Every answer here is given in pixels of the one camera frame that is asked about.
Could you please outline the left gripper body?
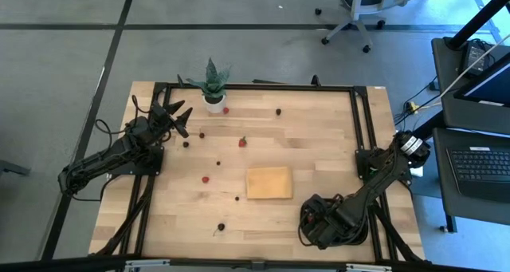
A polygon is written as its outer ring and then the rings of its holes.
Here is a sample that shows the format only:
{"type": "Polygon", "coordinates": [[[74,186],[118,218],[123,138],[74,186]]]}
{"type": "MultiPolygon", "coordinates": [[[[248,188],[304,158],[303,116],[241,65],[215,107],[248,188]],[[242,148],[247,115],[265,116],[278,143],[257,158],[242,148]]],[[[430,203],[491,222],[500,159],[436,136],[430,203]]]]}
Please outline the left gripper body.
{"type": "Polygon", "coordinates": [[[161,138],[166,132],[175,129],[182,133],[182,125],[174,120],[165,108],[153,104],[150,109],[149,129],[154,138],[161,138]]]}

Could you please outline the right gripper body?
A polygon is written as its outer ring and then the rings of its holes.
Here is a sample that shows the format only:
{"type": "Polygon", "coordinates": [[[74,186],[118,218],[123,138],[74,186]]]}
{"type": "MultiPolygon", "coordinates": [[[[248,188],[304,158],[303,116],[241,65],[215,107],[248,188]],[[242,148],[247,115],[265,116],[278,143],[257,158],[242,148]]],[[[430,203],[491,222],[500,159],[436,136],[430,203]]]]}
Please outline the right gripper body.
{"type": "Polygon", "coordinates": [[[334,195],[325,199],[314,194],[304,202],[304,237],[310,242],[310,246],[329,248],[330,246],[342,246],[342,227],[334,217],[335,209],[343,202],[343,196],[334,195]],[[307,224],[307,216],[315,217],[314,223],[307,224]]]}

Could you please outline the snake plant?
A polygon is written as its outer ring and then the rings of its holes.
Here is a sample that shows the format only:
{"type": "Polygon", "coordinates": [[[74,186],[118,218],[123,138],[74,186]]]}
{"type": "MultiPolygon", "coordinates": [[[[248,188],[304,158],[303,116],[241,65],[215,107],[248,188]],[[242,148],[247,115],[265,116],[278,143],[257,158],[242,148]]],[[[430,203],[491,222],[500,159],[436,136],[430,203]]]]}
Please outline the snake plant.
{"type": "Polygon", "coordinates": [[[208,112],[220,113],[226,107],[226,83],[229,78],[230,68],[219,70],[209,58],[206,65],[206,79],[196,81],[187,78],[186,81],[202,91],[202,100],[208,112]]]}

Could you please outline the yellow cloth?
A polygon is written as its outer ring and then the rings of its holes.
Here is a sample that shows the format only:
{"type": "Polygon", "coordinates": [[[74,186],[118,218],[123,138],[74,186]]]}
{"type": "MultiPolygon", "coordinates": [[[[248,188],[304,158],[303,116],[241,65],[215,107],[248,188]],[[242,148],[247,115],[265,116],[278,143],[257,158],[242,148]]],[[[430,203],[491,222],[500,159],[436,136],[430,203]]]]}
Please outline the yellow cloth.
{"type": "Polygon", "coordinates": [[[246,174],[248,199],[291,199],[292,170],[288,167],[250,168],[246,174]]]}

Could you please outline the black divided tupperware container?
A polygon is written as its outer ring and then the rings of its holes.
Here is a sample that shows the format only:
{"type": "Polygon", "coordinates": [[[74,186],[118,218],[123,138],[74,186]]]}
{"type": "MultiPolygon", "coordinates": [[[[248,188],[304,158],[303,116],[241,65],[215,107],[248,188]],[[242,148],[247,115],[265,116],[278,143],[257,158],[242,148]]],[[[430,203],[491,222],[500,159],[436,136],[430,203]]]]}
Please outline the black divided tupperware container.
{"type": "Polygon", "coordinates": [[[345,198],[337,194],[325,199],[314,194],[300,208],[298,238],[304,246],[325,250],[334,246],[355,246],[368,235],[367,210],[352,215],[344,206],[345,198]]]}

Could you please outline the dark grey side desk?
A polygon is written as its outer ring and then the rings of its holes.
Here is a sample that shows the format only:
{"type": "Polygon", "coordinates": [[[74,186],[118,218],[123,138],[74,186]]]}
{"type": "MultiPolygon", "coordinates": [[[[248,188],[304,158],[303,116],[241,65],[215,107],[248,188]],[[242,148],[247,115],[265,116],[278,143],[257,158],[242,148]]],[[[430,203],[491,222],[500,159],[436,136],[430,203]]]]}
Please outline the dark grey side desk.
{"type": "Polygon", "coordinates": [[[424,138],[433,138],[447,230],[461,217],[510,225],[510,203],[462,195],[451,170],[450,147],[510,147],[510,108],[459,100],[452,92],[441,98],[442,110],[421,126],[424,138]]]}

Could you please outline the grey furniture leg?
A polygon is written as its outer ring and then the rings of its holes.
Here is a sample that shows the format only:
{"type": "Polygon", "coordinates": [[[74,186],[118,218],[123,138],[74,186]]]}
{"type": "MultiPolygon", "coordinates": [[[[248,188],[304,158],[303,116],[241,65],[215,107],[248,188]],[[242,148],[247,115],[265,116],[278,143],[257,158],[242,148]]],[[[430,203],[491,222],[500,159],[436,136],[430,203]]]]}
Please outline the grey furniture leg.
{"type": "Polygon", "coordinates": [[[12,164],[11,162],[8,162],[8,161],[5,161],[5,160],[0,160],[0,176],[4,172],[12,172],[14,174],[26,176],[26,175],[29,174],[30,169],[29,168],[24,168],[24,167],[19,166],[17,164],[12,164]]]}

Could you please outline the black laptop keyboard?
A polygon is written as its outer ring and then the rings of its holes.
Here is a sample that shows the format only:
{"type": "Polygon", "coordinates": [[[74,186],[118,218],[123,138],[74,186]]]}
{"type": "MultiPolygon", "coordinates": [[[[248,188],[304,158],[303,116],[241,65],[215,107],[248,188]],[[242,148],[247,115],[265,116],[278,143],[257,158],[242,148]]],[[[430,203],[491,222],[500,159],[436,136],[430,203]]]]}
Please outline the black laptop keyboard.
{"type": "Polygon", "coordinates": [[[446,151],[462,195],[510,203],[510,147],[449,147],[446,151]]]}

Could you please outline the black rig crossbar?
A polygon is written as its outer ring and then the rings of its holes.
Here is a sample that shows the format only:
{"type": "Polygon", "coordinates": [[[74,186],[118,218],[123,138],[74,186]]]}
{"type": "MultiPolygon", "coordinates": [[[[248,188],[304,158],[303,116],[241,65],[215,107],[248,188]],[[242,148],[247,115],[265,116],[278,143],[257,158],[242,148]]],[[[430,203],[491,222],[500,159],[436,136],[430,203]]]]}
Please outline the black rig crossbar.
{"type": "Polygon", "coordinates": [[[170,259],[169,266],[229,267],[262,271],[268,269],[340,270],[345,272],[348,263],[391,266],[393,272],[496,272],[455,266],[435,265],[430,262],[403,262],[381,260],[377,262],[296,262],[266,260],[222,260],[201,258],[141,258],[137,254],[93,255],[83,258],[59,258],[32,262],[0,264],[0,272],[107,272],[124,269],[125,262],[139,259],[170,259]]]}

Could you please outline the black screen with blue glow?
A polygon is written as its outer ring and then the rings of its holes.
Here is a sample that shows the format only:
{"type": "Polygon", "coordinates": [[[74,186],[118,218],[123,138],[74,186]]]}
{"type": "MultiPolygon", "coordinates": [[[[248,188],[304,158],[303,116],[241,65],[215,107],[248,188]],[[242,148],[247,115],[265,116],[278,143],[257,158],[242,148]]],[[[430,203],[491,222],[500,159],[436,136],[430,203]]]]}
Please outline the black screen with blue glow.
{"type": "Polygon", "coordinates": [[[510,107],[510,52],[453,95],[466,101],[510,107]]]}

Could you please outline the office chair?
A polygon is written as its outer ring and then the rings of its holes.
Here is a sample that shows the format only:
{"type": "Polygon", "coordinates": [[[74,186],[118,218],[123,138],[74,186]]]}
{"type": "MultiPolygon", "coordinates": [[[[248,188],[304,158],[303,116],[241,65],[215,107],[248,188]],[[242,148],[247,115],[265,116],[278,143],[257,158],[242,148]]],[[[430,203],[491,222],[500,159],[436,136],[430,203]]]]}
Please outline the office chair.
{"type": "Polygon", "coordinates": [[[327,45],[330,40],[341,30],[349,30],[355,27],[362,35],[365,44],[362,48],[364,53],[369,53],[373,42],[368,34],[367,28],[363,23],[362,16],[375,15],[384,10],[393,7],[404,7],[409,0],[338,0],[339,7],[347,14],[347,20],[341,21],[330,33],[321,39],[323,45],[327,45]]]}

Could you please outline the black power brick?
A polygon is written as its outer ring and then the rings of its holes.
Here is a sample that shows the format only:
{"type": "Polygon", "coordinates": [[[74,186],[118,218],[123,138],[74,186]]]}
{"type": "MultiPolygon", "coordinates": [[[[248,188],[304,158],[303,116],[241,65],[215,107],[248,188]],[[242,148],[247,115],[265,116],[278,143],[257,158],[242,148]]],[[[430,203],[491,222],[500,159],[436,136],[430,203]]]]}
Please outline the black power brick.
{"type": "Polygon", "coordinates": [[[464,77],[468,79],[477,77],[496,62],[495,57],[490,53],[478,61],[478,58],[491,48],[491,44],[479,38],[467,42],[461,59],[461,71],[466,71],[464,77]]]}

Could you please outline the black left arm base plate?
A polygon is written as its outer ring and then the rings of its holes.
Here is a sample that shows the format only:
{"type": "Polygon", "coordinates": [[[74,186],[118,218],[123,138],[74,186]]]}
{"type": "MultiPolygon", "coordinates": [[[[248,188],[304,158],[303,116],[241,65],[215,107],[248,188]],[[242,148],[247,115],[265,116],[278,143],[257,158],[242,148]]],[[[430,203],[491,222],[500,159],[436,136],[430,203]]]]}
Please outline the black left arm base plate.
{"type": "Polygon", "coordinates": [[[163,163],[163,146],[151,146],[140,157],[108,170],[112,175],[158,175],[163,163]]]}

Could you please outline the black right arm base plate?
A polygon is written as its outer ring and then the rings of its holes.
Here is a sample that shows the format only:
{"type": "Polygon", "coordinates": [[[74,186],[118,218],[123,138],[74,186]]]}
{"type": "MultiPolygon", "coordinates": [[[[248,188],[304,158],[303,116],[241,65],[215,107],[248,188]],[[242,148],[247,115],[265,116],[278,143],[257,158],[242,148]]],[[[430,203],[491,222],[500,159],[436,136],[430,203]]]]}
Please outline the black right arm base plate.
{"type": "MultiPolygon", "coordinates": [[[[403,156],[404,166],[402,170],[398,170],[398,180],[403,183],[411,183],[410,161],[403,156]]],[[[374,148],[371,150],[357,150],[355,152],[355,162],[358,177],[367,182],[372,179],[377,172],[386,164],[392,165],[392,155],[387,150],[374,148]]]]}

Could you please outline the black aluminium table frame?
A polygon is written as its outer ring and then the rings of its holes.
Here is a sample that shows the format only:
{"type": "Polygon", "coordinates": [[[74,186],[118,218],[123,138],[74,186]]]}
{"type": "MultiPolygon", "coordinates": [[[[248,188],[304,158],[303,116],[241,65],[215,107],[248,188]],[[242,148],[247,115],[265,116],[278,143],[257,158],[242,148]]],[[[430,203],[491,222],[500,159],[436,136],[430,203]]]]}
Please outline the black aluminium table frame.
{"type": "Polygon", "coordinates": [[[363,181],[355,152],[391,142],[395,129],[383,87],[231,84],[227,114],[208,113],[201,93],[191,87],[136,82],[131,92],[143,108],[153,100],[185,101],[193,113],[189,137],[172,136],[165,143],[151,202],[121,253],[296,262],[402,258],[375,217],[357,246],[319,250],[304,246],[297,234],[306,199],[357,191],[363,181]],[[247,145],[241,148],[243,136],[247,145]],[[273,167],[292,170],[293,197],[248,199],[247,171],[273,167]],[[226,227],[213,235],[219,223],[226,227]]]}

